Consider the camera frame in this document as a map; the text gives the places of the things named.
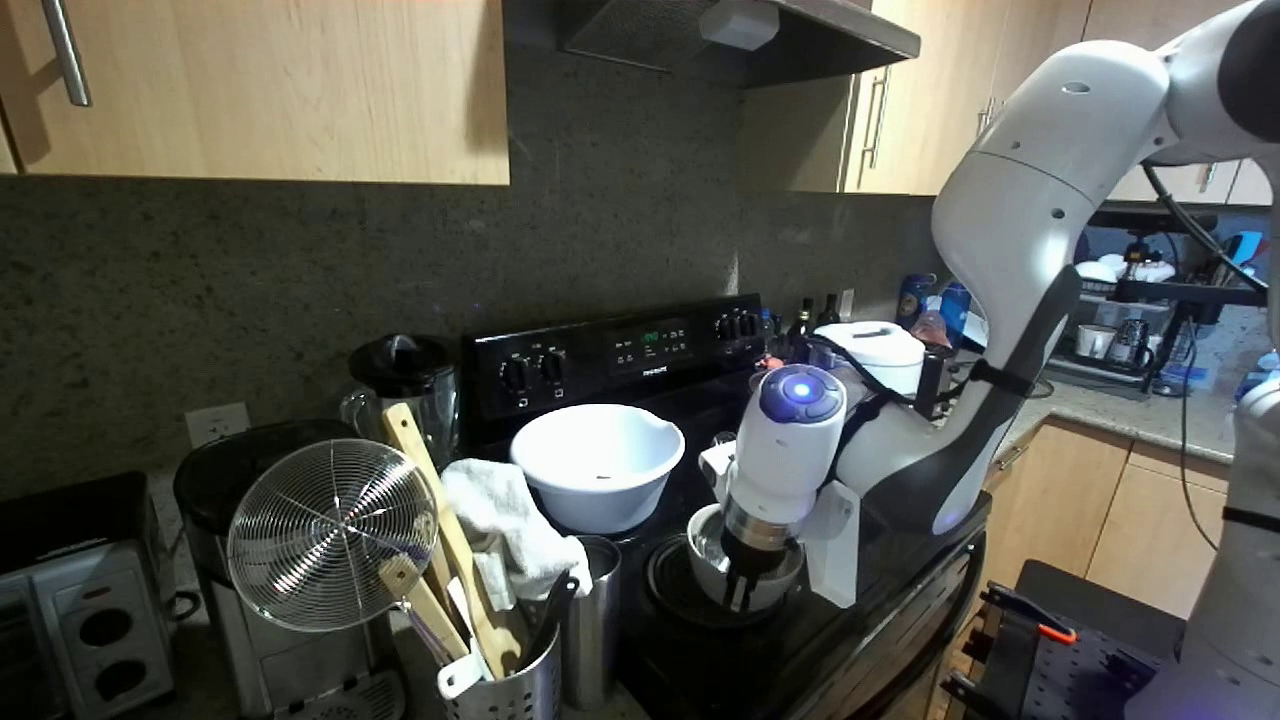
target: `countertop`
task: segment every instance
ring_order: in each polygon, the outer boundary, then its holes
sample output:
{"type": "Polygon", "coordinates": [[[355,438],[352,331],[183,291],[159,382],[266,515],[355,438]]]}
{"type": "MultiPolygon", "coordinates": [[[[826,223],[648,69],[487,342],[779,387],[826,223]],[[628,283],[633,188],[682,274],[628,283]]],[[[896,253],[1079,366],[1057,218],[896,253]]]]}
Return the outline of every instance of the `countertop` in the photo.
{"type": "Polygon", "coordinates": [[[1204,387],[1187,401],[1177,397],[1140,397],[1130,387],[1074,385],[1050,375],[1050,397],[1029,401],[1013,422],[1003,448],[1036,433],[1043,422],[1074,422],[1115,438],[1134,438],[1160,448],[1187,444],[1193,458],[1232,463],[1235,458],[1235,401],[1226,391],[1204,387]]]}

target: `wall outlet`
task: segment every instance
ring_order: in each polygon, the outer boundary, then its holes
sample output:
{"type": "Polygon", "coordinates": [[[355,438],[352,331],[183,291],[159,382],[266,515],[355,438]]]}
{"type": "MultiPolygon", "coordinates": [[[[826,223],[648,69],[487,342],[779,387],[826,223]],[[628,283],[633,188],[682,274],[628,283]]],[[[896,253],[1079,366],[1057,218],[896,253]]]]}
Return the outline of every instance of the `wall outlet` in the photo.
{"type": "Polygon", "coordinates": [[[193,448],[219,444],[241,433],[246,433],[246,409],[241,401],[216,409],[186,409],[193,448]]]}

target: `backsplash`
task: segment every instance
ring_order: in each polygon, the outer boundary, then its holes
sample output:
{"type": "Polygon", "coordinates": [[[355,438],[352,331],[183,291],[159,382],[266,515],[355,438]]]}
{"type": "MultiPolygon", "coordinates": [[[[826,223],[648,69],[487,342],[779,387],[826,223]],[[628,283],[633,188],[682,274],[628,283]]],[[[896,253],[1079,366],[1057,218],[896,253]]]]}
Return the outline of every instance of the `backsplash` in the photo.
{"type": "Polygon", "coordinates": [[[891,302],[925,200],[752,197],[741,98],[512,48],[512,188],[0,180],[0,496],[315,415],[346,349],[721,291],[891,302]]]}

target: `black stove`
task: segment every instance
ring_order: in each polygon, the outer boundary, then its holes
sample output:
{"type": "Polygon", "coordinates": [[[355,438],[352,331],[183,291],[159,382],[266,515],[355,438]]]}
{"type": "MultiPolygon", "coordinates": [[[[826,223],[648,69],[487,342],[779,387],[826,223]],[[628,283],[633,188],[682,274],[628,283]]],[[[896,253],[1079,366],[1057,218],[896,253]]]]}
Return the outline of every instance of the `black stove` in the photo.
{"type": "Polygon", "coordinates": [[[735,433],[765,323],[755,295],[487,331],[465,346],[465,453],[506,462],[538,414],[640,403],[682,430],[686,458],[624,554],[620,682],[652,715],[876,713],[939,647],[981,572],[989,505],[947,538],[904,538],[862,508],[860,605],[839,614],[796,586],[760,618],[700,598],[682,519],[711,505],[694,458],[735,433]]]}

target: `dish towel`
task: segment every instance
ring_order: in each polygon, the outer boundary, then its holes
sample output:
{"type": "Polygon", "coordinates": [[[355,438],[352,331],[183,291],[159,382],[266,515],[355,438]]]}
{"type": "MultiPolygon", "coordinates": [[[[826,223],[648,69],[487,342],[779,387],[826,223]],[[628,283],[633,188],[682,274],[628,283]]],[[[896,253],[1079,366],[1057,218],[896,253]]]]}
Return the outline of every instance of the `dish towel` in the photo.
{"type": "Polygon", "coordinates": [[[592,598],[587,547],[544,519],[514,463],[455,462],[445,469],[445,491],[470,533],[505,539],[514,565],[506,586],[521,600],[544,600],[559,572],[571,572],[576,594],[592,598]]]}

